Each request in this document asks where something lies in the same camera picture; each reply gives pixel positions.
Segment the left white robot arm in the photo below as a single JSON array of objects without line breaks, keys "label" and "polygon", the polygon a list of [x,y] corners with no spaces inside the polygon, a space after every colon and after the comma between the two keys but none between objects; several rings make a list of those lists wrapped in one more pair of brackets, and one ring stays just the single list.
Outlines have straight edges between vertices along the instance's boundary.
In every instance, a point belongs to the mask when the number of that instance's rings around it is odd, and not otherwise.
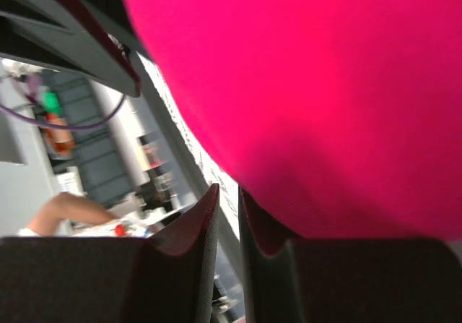
[{"label": "left white robot arm", "polygon": [[1,0],[1,57],[141,95],[139,43],[122,0]]}]

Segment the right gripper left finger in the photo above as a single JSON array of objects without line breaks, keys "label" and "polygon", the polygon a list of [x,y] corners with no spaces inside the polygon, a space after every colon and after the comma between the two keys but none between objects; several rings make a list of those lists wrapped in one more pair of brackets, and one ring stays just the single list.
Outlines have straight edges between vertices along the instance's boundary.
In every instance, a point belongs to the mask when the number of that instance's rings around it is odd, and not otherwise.
[{"label": "right gripper left finger", "polygon": [[219,186],[149,238],[1,240],[3,322],[208,322]]}]

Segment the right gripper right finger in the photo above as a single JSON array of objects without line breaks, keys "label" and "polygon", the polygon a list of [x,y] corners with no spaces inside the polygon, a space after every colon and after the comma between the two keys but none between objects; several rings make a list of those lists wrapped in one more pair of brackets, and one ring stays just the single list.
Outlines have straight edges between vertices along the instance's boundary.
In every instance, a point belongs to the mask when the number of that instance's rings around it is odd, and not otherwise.
[{"label": "right gripper right finger", "polygon": [[459,322],[461,263],[428,238],[306,239],[239,193],[248,322]]}]

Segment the bright red t-shirt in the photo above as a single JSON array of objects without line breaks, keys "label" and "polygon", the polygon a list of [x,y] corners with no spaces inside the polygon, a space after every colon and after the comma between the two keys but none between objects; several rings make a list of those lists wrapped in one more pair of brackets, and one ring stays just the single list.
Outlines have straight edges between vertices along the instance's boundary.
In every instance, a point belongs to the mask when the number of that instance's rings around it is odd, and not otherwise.
[{"label": "bright red t-shirt", "polygon": [[306,238],[461,239],[461,0],[124,0],[213,161]]}]

